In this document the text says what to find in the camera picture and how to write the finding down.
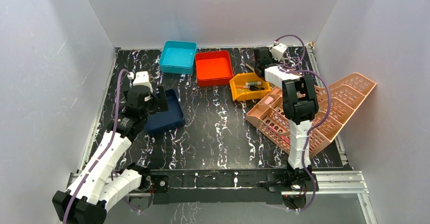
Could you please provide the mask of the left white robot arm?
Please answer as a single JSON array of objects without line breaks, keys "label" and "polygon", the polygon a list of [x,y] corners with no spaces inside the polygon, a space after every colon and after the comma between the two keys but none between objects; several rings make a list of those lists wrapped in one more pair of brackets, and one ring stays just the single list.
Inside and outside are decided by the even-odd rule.
[{"label": "left white robot arm", "polygon": [[150,115],[168,111],[163,86],[155,94],[145,85],[125,91],[125,109],[115,106],[115,116],[104,139],[84,170],[66,191],[57,191],[52,199],[62,223],[104,223],[107,212],[133,190],[145,192],[152,186],[150,170],[132,163],[117,177],[113,176],[119,157],[144,129]]}]

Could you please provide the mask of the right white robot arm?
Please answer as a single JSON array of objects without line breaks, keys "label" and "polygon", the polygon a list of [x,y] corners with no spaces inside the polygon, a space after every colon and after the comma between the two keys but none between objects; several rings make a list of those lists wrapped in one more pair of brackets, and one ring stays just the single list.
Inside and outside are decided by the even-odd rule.
[{"label": "right white robot arm", "polygon": [[291,67],[276,64],[268,47],[255,48],[254,59],[255,73],[282,90],[282,110],[289,121],[290,131],[286,172],[259,185],[265,188],[287,186],[297,191],[312,179],[309,134],[318,112],[313,79],[309,75],[300,75]]}]

